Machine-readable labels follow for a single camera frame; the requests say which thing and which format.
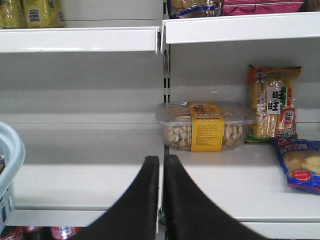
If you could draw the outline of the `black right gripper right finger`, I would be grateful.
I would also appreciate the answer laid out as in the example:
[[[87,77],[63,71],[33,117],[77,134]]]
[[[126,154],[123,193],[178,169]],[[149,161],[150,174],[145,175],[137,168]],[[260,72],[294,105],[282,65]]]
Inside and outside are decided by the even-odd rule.
[[[162,206],[170,240],[264,240],[212,202],[176,155],[163,163]]]

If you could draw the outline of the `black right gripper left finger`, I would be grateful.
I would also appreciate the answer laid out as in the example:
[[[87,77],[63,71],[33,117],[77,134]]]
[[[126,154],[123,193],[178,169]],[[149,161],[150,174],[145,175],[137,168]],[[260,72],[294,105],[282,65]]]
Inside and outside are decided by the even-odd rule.
[[[159,158],[147,156],[133,182],[97,220],[72,240],[153,240],[157,232]]]

